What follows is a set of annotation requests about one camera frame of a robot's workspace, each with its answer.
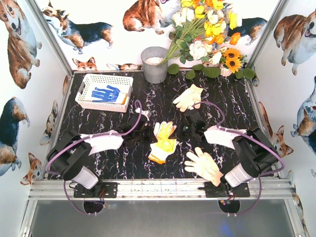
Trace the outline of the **white glove orange cuff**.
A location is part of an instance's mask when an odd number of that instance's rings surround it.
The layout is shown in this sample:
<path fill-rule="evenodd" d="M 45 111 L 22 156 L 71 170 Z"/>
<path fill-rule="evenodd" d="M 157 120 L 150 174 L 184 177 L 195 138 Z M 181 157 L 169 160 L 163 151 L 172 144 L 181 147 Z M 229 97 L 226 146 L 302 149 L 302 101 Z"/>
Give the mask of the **white glove orange cuff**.
<path fill-rule="evenodd" d="M 157 122 L 154 127 L 154 135 L 157 142 L 154 143 L 154 147 L 168 154 L 174 153 L 178 142 L 176 139 L 170 139 L 169 137 L 173 134 L 175 128 L 176 126 L 173 125 L 172 121 L 163 121 L 161 123 Z"/>

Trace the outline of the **orange striped white glove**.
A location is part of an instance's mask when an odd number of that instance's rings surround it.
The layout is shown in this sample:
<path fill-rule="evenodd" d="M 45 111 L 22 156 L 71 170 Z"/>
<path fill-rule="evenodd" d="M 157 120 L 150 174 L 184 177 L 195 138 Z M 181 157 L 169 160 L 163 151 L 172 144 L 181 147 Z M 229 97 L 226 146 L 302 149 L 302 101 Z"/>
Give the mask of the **orange striped white glove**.
<path fill-rule="evenodd" d="M 158 164 L 166 163 L 166 159 L 169 155 L 173 154 L 175 149 L 173 148 L 166 148 L 162 149 L 158 146 L 157 143 L 150 144 L 151 152 L 148 155 L 148 159 L 154 161 Z"/>

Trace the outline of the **blue dotted white glove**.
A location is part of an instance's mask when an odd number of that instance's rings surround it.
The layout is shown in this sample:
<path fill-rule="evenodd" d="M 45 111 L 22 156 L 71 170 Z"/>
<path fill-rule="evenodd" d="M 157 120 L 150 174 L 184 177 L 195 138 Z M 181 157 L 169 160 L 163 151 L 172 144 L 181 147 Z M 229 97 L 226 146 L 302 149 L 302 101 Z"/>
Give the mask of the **blue dotted white glove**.
<path fill-rule="evenodd" d="M 117 101 L 120 90 L 116 87 L 107 85 L 105 89 L 94 88 L 91 93 L 91 97 L 94 98 L 92 102 L 105 102 L 105 103 L 114 103 Z"/>

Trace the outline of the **white knit glove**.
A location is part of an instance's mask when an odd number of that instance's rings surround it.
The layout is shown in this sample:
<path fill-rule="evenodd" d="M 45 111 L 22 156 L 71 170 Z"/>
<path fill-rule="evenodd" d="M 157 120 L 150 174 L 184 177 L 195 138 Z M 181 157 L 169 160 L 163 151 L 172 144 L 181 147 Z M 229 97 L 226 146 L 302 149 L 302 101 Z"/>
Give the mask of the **white knit glove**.
<path fill-rule="evenodd" d="M 125 102 L 126 102 L 127 97 L 128 97 L 128 94 L 127 94 L 127 93 L 122 93 L 122 92 L 120 92 L 119 95 L 118 95 L 117 102 L 118 102 L 120 105 L 124 105 Z"/>

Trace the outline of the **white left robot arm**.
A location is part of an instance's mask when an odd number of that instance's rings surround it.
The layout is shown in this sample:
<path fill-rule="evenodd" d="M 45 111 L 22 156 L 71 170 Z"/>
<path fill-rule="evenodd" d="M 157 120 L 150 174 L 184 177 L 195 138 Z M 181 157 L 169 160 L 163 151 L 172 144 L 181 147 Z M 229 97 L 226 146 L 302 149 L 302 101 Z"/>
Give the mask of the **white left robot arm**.
<path fill-rule="evenodd" d="M 71 130 L 48 153 L 46 171 L 99 193 L 102 180 L 85 166 L 90 155 L 156 141 L 154 126 L 146 118 L 141 118 L 134 125 L 120 127 L 118 131 L 87 135 Z"/>

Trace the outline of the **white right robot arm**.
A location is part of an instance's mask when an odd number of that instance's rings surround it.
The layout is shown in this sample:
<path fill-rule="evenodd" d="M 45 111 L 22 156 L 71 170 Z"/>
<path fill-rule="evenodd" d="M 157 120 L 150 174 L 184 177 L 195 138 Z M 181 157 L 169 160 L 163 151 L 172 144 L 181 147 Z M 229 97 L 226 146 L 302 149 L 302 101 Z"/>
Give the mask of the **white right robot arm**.
<path fill-rule="evenodd" d="M 196 173 L 215 187 L 235 188 L 251 179 L 267 175 L 267 170 L 280 161 L 277 150 L 260 128 L 232 129 L 207 124 L 196 109 L 184 113 L 182 123 L 169 138 L 181 141 L 195 138 L 199 142 L 206 141 L 235 151 L 239 163 L 226 174 L 221 172 L 212 156 L 201 149 L 188 153 L 185 170 Z"/>

